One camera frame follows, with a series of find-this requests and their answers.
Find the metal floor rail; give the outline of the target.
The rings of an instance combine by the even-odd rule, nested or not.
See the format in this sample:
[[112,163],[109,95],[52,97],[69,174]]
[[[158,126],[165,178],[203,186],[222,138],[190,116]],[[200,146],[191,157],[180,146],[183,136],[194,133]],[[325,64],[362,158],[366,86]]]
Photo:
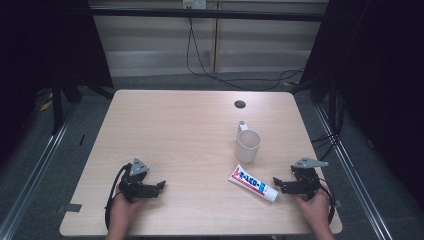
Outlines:
[[57,132],[49,138],[35,168],[32,170],[14,205],[0,225],[0,240],[12,240],[45,172],[67,132],[69,123],[74,117],[74,113],[75,108],[71,108]]
[[331,129],[328,114],[320,105],[314,105],[314,108],[323,128],[325,129],[326,136],[329,138],[339,159],[339,162],[343,167],[347,178],[352,185],[355,195],[358,198],[378,240],[394,240],[385,220],[383,219],[380,211],[377,209],[374,201],[363,184],[363,181],[360,178],[355,165],[352,163],[351,158],[348,155],[342,141],[334,134],[333,130]]

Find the person's left hand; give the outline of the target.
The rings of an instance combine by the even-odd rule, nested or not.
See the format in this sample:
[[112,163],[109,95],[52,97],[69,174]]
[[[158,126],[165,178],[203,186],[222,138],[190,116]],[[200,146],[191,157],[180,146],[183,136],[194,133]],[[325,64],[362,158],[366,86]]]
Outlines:
[[116,189],[110,213],[109,232],[126,233],[144,204],[144,199],[129,202],[125,195],[119,189]]

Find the white cup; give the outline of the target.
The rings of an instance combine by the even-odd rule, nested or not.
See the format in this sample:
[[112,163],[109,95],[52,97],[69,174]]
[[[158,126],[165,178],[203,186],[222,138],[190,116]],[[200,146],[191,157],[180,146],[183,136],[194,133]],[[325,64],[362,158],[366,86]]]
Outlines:
[[238,123],[238,132],[235,145],[235,156],[242,163],[251,163],[255,160],[261,146],[260,134],[250,129],[245,121]]

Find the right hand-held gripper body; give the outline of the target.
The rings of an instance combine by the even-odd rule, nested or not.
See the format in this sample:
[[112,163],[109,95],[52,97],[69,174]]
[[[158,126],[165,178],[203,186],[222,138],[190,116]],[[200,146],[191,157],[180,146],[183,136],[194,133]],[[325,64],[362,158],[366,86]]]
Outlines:
[[312,199],[315,192],[320,188],[320,179],[316,172],[317,168],[328,167],[325,161],[303,157],[291,166],[296,178],[292,189],[293,194],[303,194],[308,200]]

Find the black metal stand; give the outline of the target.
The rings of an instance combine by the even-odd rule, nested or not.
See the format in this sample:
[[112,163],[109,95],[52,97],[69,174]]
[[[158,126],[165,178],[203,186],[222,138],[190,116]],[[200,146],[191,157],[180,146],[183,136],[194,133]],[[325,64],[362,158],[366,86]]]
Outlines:
[[55,135],[63,124],[62,95],[60,83],[57,77],[54,77],[52,80],[52,103],[54,113],[52,134]]

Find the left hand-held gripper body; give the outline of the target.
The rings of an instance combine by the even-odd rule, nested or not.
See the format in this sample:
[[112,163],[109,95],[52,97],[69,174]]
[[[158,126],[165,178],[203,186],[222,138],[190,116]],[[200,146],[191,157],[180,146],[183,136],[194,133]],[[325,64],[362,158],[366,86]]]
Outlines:
[[143,180],[149,171],[149,167],[139,158],[135,158],[132,163],[125,167],[125,173],[121,177],[119,189],[125,198],[132,202],[136,198],[147,198],[147,187]]

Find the black curtain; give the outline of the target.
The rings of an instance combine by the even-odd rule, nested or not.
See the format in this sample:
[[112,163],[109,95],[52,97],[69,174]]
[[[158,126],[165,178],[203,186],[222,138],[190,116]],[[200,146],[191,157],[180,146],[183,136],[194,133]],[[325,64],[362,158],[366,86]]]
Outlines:
[[340,92],[424,211],[424,0],[329,0],[301,81]]
[[105,52],[88,0],[0,0],[0,168],[21,138],[36,94],[81,99],[78,87],[112,98]]

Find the white toothpaste tube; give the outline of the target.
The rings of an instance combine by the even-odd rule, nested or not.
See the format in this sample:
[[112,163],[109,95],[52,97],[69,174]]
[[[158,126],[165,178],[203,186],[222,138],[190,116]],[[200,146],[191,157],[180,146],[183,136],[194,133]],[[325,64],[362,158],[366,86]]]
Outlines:
[[275,189],[247,173],[240,164],[230,174],[229,181],[242,186],[271,203],[274,203],[278,196],[278,192]]

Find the black horizontal frame bar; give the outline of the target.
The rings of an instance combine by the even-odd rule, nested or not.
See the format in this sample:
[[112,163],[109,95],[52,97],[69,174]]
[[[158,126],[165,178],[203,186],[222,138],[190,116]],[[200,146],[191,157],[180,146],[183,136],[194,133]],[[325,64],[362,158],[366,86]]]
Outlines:
[[322,22],[323,14],[281,13],[281,12],[251,12],[227,10],[184,10],[184,9],[139,9],[139,8],[107,8],[91,7],[93,15],[101,16],[134,16],[134,17],[171,17],[171,18],[213,18],[213,19],[248,19]]

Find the person's right hand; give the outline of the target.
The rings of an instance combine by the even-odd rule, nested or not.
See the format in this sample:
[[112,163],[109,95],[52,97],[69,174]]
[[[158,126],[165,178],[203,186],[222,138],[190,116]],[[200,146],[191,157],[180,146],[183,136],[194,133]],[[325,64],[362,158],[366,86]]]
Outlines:
[[313,198],[308,201],[303,200],[299,195],[294,195],[293,199],[313,230],[323,230],[329,227],[329,198],[322,189],[317,190]]

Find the white wall power outlet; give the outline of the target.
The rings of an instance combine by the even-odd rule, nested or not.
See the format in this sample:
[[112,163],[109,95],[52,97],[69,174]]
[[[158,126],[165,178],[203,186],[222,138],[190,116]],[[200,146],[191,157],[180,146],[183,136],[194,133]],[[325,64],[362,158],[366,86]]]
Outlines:
[[206,10],[207,1],[206,0],[182,0],[182,7],[184,9],[190,10]]

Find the grey floor tape strip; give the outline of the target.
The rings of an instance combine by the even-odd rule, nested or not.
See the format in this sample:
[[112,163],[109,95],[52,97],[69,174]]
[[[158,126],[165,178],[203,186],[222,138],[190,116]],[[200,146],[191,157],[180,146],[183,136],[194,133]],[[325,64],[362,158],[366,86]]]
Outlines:
[[59,205],[56,209],[57,213],[65,214],[66,212],[79,212],[81,209],[81,204],[65,204],[65,205]]

